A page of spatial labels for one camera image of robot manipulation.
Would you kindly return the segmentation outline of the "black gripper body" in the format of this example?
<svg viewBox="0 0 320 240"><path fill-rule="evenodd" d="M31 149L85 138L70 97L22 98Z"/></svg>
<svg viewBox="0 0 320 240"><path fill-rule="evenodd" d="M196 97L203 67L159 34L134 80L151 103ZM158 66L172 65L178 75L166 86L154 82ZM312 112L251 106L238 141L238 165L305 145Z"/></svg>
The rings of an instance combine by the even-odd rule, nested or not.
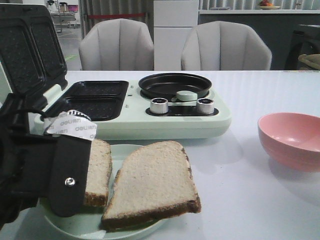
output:
<svg viewBox="0 0 320 240"><path fill-rule="evenodd" d="M48 196L50 168L57 141L30 133L29 113L41 110L25 106L25 99L9 93L0 109L0 222L11 223L20 211L35 207Z"/></svg>

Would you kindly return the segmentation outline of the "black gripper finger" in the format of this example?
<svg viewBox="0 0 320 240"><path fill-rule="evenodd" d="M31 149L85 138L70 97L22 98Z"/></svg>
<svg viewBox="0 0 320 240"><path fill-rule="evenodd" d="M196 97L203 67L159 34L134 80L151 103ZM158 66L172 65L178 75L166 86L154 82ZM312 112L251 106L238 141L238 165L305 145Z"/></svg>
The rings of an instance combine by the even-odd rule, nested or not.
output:
<svg viewBox="0 0 320 240"><path fill-rule="evenodd" d="M86 114L70 109L45 118L43 129L44 134L57 140L47 199L54 214L71 217L84 202L97 125Z"/></svg>

